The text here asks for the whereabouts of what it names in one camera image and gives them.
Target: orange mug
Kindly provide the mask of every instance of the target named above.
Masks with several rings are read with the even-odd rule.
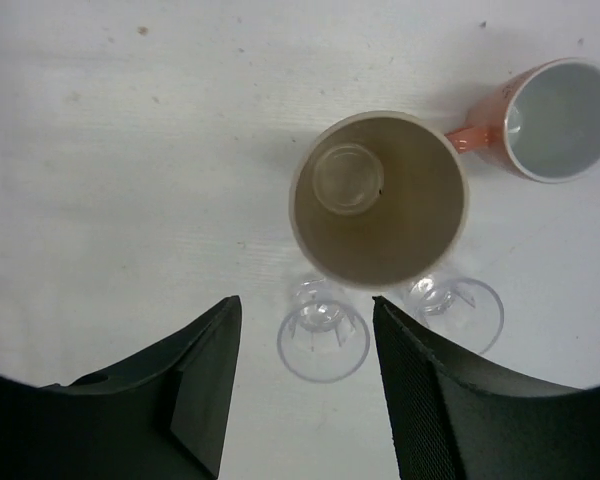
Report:
[[[600,66],[566,58],[532,68],[469,110],[447,138],[459,153],[523,178],[558,183],[600,160]]]

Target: mug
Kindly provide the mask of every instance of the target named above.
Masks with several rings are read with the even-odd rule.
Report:
[[[478,102],[447,138],[523,178],[578,178],[600,161],[600,67],[566,58],[532,68]]]
[[[468,196],[444,135],[405,113],[367,112],[313,143],[292,182],[289,216],[300,249],[325,276],[381,289],[446,256]]]

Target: mug rim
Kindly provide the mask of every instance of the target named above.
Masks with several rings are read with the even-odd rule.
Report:
[[[371,110],[368,112],[356,113],[354,115],[350,115],[350,116],[345,117],[342,120],[339,120],[338,122],[334,123],[329,128],[327,128],[322,133],[320,133],[316,137],[316,139],[311,143],[311,146],[307,149],[304,156],[302,157],[302,160],[296,167],[295,173],[293,175],[293,180],[291,182],[291,188],[289,189],[289,220],[291,223],[291,230],[293,232],[293,236],[296,240],[296,243],[300,247],[300,251],[305,256],[305,258],[307,260],[309,260],[309,262],[313,265],[313,267],[316,270],[318,270],[318,272],[320,272],[322,275],[324,275],[326,278],[335,280],[339,284],[344,285],[346,287],[350,287],[350,288],[384,290],[387,288],[395,287],[397,285],[401,285],[405,282],[408,282],[408,281],[413,280],[414,278],[418,278],[418,277],[414,276],[414,277],[410,277],[410,278],[405,278],[396,283],[377,284],[376,285],[376,284],[363,284],[363,283],[358,283],[358,282],[352,282],[350,280],[340,277],[339,275],[336,275],[334,272],[327,271],[327,269],[323,268],[322,265],[320,265],[320,263],[315,259],[315,257],[313,255],[311,255],[311,253],[307,249],[306,245],[302,241],[300,234],[298,232],[298,225],[297,225],[296,216],[295,216],[295,204],[296,204],[295,193],[296,193],[298,181],[300,180],[300,175],[302,174],[302,170],[304,169],[305,165],[307,164],[309,158],[311,157],[311,154],[314,152],[316,147],[318,145],[320,145],[320,143],[322,143],[326,138],[331,136],[334,132],[350,125],[351,123],[361,121],[361,120],[373,119],[373,118],[394,118],[396,120],[402,120],[407,123],[415,124],[415,125],[423,128],[424,130],[426,130],[427,132],[429,132],[433,136],[435,136],[440,141],[440,143],[442,143],[445,146],[445,148],[451,155],[451,158],[453,159],[456,166],[458,167],[458,172],[460,175],[460,179],[461,179],[461,183],[462,183],[462,192],[463,192],[462,217],[460,218],[460,223],[458,224],[458,228],[456,229],[456,232],[455,232],[453,238],[451,239],[451,242],[449,242],[449,245],[447,245],[447,248],[445,249],[445,251],[433,263],[431,263],[425,269],[422,270],[422,272],[421,272],[422,275],[424,275],[426,272],[429,272],[429,271],[437,268],[437,266],[440,265],[440,263],[442,263],[444,260],[446,260],[446,258],[449,256],[449,253],[455,248],[456,244],[458,243],[458,240],[460,239],[460,236],[462,235],[462,232],[464,231],[464,228],[466,226],[467,215],[469,212],[469,182],[467,181],[467,175],[464,171],[464,167],[462,166],[462,163],[460,163],[460,155],[458,154],[458,152],[454,148],[454,146],[451,144],[451,142],[447,139],[447,137],[445,137],[437,129],[428,125],[426,121],[423,121],[422,119],[420,119],[418,117],[414,117],[413,115],[409,115],[408,113],[403,113],[403,112],[399,112],[399,111],[395,111],[395,110]]]
[[[509,100],[507,108],[504,112],[504,121],[502,122],[502,138],[504,139],[503,143],[504,143],[505,150],[507,152],[507,156],[509,157],[509,159],[515,165],[516,169],[518,169],[519,172],[521,172],[527,178],[530,178],[532,180],[535,180],[537,182],[542,182],[542,183],[564,183],[564,182],[569,182],[571,180],[576,180],[576,179],[588,174],[589,172],[591,172],[593,169],[595,169],[596,167],[598,167],[600,165],[600,158],[598,158],[594,163],[592,163],[588,167],[584,168],[583,170],[581,170],[577,173],[574,173],[573,175],[567,175],[564,177],[545,177],[543,175],[538,175],[537,173],[532,172],[527,167],[522,165],[520,160],[518,160],[516,155],[513,153],[513,149],[511,148],[511,145],[509,144],[509,135],[507,134],[507,120],[509,118],[509,114],[511,113],[511,109],[513,108],[516,100],[518,99],[518,96],[529,85],[529,83],[531,83],[536,77],[538,77],[538,75],[540,75],[541,73],[544,73],[547,70],[550,70],[554,67],[560,66],[560,65],[585,65],[585,66],[591,67],[598,74],[600,74],[600,64],[598,62],[595,62],[588,58],[567,57],[567,58],[559,58],[557,60],[552,60],[551,62],[547,62],[547,63],[539,66],[538,68],[536,68],[518,87],[516,92],[511,97],[511,100]]]

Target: white surface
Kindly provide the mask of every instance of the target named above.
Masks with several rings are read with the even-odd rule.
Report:
[[[0,372],[68,383],[238,293],[222,478],[397,478],[375,351],[330,386],[277,357],[291,173],[347,115],[455,127],[572,55],[600,62],[600,0],[0,1]],[[548,186],[464,162],[456,259],[506,311],[488,356],[600,383],[600,168]]]

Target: table surface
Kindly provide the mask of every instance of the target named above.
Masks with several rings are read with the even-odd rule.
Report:
[[[69,383],[239,294],[221,478],[398,478],[374,349],[332,385],[278,359],[306,266],[292,172],[345,116],[450,129],[567,56],[600,62],[600,0],[0,1],[0,372]],[[542,185],[462,162],[454,260],[506,311],[487,357],[599,384],[600,168]],[[351,295],[370,320],[369,292]]]

